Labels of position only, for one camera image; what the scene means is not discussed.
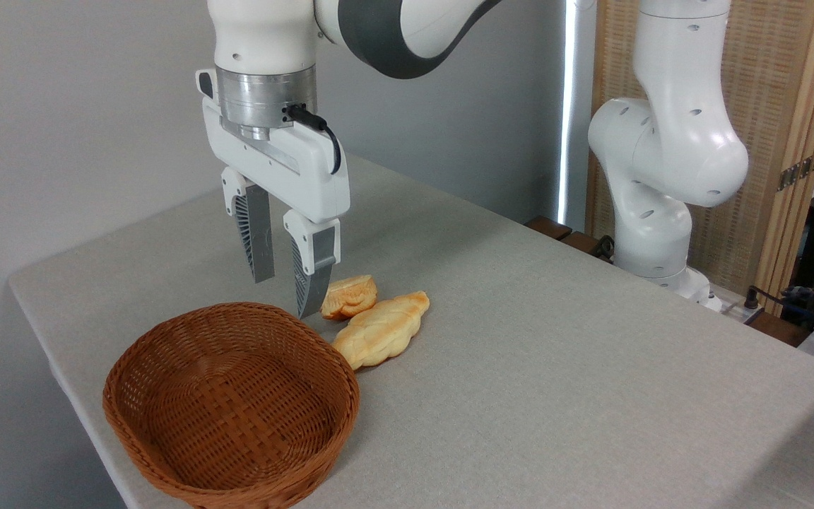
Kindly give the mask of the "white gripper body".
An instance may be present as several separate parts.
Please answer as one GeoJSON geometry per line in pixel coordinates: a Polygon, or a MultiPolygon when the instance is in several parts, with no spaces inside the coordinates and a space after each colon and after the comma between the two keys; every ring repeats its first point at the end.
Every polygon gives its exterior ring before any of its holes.
{"type": "Polygon", "coordinates": [[[223,69],[196,72],[213,153],[314,223],[348,212],[348,164],[335,168],[335,144],[325,132],[294,122],[288,110],[317,102],[316,72],[248,75],[223,69]]]}

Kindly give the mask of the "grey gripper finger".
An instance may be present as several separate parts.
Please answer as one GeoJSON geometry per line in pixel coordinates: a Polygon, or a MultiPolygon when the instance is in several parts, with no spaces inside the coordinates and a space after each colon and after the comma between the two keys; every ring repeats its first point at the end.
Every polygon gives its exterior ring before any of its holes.
{"type": "Polygon", "coordinates": [[[341,223],[338,218],[314,223],[294,209],[284,213],[283,222],[292,238],[297,316],[303,319],[320,311],[333,265],[341,261],[341,223]]]}
{"type": "Polygon", "coordinates": [[[222,173],[226,212],[235,219],[252,279],[261,283],[275,275],[269,193],[234,168],[222,173]]]}

